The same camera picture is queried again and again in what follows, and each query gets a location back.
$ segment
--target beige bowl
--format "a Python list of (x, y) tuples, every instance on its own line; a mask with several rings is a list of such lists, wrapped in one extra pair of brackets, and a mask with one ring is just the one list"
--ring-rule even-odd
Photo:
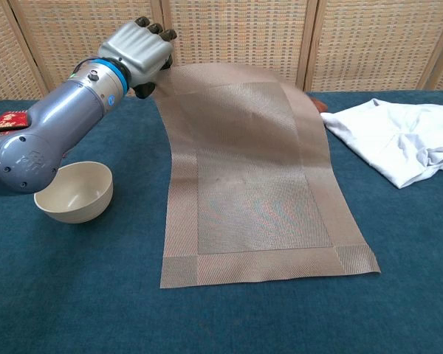
[(36, 206), (63, 223), (85, 223), (100, 215), (113, 196), (110, 169), (98, 162), (61, 167), (52, 183), (35, 193)]

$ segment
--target blue ring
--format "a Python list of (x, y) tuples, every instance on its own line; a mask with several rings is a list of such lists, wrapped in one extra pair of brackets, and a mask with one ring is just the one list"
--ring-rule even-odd
[(126, 79), (123, 76), (123, 74), (121, 73), (121, 71), (115, 65), (113, 65), (109, 61), (106, 61), (103, 59), (95, 59), (92, 62), (99, 63), (99, 64), (106, 66), (107, 68), (110, 68), (118, 76), (118, 78), (120, 79), (120, 82), (121, 82), (121, 86), (123, 86), (123, 96), (125, 96), (126, 92), (128, 92), (128, 84), (126, 83)]

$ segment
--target blue fabric surface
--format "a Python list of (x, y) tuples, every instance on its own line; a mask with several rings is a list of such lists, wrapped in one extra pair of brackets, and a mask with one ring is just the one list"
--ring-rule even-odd
[[(372, 97), (443, 104), (443, 92), (313, 95), (332, 112)], [(154, 102), (125, 99), (64, 162), (113, 171), (98, 219), (66, 225), (30, 195), (0, 198), (0, 353), (443, 353), (443, 172), (398, 190), (328, 138), (381, 275), (160, 290), (171, 153)]]

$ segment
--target brown placemat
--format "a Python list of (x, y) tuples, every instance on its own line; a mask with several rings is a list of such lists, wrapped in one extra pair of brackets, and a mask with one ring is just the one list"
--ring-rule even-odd
[(380, 271), (305, 94), (220, 63), (162, 73), (155, 98), (172, 151), (162, 288)]

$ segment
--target gray robot arm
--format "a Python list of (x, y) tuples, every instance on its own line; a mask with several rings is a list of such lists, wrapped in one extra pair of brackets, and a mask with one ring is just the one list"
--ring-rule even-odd
[(170, 66), (176, 33), (147, 18), (124, 24), (70, 78), (27, 112), (28, 128), (0, 136), (0, 194), (38, 192), (54, 179), (65, 152), (133, 88), (145, 98)]

